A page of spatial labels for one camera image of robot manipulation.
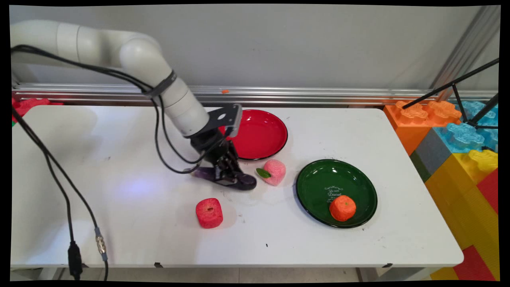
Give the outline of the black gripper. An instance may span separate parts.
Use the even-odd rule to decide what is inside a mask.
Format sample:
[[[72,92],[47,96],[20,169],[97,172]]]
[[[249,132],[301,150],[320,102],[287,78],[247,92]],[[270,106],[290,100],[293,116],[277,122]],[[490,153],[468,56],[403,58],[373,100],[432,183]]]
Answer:
[[[229,127],[222,133],[215,128],[190,138],[191,146],[204,157],[203,160],[214,166],[214,182],[217,184],[231,184],[229,170],[232,170],[237,182],[242,181],[239,157],[233,142],[227,139],[232,130]]]

